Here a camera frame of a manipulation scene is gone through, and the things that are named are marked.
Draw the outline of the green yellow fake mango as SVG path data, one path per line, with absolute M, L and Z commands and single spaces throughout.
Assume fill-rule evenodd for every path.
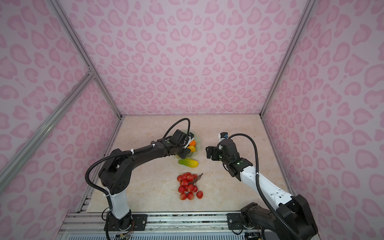
M 180 159 L 178 163 L 189 168 L 196 168 L 199 165 L 199 162 L 193 159 Z

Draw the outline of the red fake cherry bunch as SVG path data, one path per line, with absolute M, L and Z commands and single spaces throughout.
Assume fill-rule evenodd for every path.
M 203 173 L 200 175 L 192 174 L 192 173 L 184 173 L 182 175 L 177 176 L 177 181 L 179 182 L 178 192 L 180 194 L 179 198 L 181 201 L 184 200 L 194 200 L 195 197 L 198 199 L 202 199 L 204 193 L 199 189 L 197 183 L 203 176 Z

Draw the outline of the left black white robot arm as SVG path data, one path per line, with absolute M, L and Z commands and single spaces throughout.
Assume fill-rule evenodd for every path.
M 137 178 L 138 170 L 144 170 L 144 165 L 170 156 L 187 157 L 191 150 L 188 148 L 195 139 L 193 133 L 176 130 L 173 135 L 152 141 L 149 145 L 122 151 L 115 149 L 105 157 L 99 171 L 101 192 L 104 193 L 108 210 L 105 216 L 104 231 L 130 231 L 134 228 L 135 218 L 129 206 L 128 188 L 132 179 Z

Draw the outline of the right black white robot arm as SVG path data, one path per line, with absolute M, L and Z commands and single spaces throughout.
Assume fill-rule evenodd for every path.
M 318 234 L 318 227 L 308 201 L 301 195 L 292 195 L 259 171 L 257 163 L 242 158 L 235 142 L 222 139 L 217 146 L 206 147 L 207 158 L 220 161 L 229 174 L 256 191 L 265 203 L 256 203 L 241 209 L 248 228 L 260 226 L 277 234 L 281 240 L 310 240 Z

